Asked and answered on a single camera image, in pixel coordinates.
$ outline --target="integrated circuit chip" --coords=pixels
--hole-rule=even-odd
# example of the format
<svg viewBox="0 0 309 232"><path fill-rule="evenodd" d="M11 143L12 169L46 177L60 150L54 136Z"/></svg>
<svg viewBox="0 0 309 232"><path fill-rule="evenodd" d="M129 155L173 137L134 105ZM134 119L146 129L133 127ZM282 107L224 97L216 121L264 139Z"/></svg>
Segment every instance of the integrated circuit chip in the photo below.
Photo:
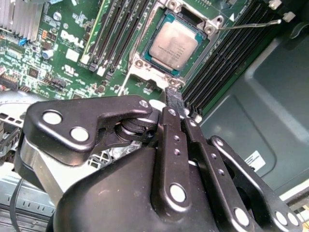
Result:
<svg viewBox="0 0 309 232"><path fill-rule="evenodd" d="M197 29L177 16L167 14L144 57L171 74L178 75L203 39Z"/></svg>
<svg viewBox="0 0 309 232"><path fill-rule="evenodd" d="M38 78L38 76L39 76L39 71L36 70L36 69L34 69L34 68L32 68L32 67L30 67L30 68L29 68L29 71L28 71L28 75L31 76L31 77L33 77L33 78Z"/></svg>
<svg viewBox="0 0 309 232"><path fill-rule="evenodd" d="M167 22L156 36L149 54L172 69L181 70L198 46L196 33L177 20Z"/></svg>

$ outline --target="black plastic bracket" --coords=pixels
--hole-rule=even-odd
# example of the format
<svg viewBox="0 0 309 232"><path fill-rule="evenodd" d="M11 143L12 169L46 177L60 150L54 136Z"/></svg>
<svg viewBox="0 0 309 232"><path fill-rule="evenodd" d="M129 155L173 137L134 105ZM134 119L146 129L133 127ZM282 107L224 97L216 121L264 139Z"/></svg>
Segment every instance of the black plastic bracket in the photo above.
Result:
<svg viewBox="0 0 309 232"><path fill-rule="evenodd" d="M300 229L301 222L294 212L222 138L213 136L210 143L219 150L247 210L264 231Z"/></svg>
<svg viewBox="0 0 309 232"><path fill-rule="evenodd" d="M294 213L218 136L209 143L200 127L185 119L189 159L197 163L221 231L298 231Z"/></svg>
<svg viewBox="0 0 309 232"><path fill-rule="evenodd" d="M179 114L165 107L158 125L151 203L167 221L178 221L191 207L186 136L181 132Z"/></svg>
<svg viewBox="0 0 309 232"><path fill-rule="evenodd" d="M115 125L127 118L148 117L152 111L150 104L137 95L38 102L27 111L23 133L41 151L75 166L106 149L106 145L127 145L129 141L114 134ZM46 113L57 114L60 122L46 122ZM84 141L74 139L73 129L86 131L88 137Z"/></svg>

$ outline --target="heatsink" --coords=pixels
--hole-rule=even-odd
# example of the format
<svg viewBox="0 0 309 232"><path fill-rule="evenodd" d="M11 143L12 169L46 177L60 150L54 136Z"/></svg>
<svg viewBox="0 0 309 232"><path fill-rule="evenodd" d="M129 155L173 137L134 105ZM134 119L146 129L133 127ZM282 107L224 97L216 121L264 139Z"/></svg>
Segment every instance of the heatsink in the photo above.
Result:
<svg viewBox="0 0 309 232"><path fill-rule="evenodd" d="M38 36L44 3L0 0L0 29L29 41Z"/></svg>

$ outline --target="sticker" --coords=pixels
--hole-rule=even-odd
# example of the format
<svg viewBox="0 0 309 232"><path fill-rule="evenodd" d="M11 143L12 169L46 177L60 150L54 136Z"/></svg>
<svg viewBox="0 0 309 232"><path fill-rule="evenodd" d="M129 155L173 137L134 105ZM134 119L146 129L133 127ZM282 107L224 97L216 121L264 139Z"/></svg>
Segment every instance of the sticker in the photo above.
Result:
<svg viewBox="0 0 309 232"><path fill-rule="evenodd" d="M66 58L67 58L67 59L70 59L70 60L72 60L72 61L74 61L74 62L77 62L77 61L78 61L78 58L79 58L79 53L73 51L73 50L70 49L70 48L68 48L67 54L66 54Z"/></svg>
<svg viewBox="0 0 309 232"><path fill-rule="evenodd" d="M259 171L266 164L258 151L254 151L252 155L245 159L245 162L252 167L255 172Z"/></svg>

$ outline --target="blue connector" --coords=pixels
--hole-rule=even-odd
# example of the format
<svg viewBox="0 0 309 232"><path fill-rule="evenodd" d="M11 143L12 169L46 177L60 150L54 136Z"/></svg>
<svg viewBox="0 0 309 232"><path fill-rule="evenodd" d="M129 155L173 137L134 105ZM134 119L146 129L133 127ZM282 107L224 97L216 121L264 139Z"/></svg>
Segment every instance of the blue connector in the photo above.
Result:
<svg viewBox="0 0 309 232"><path fill-rule="evenodd" d="M27 38L23 38L18 42L18 46L23 46L27 43Z"/></svg>

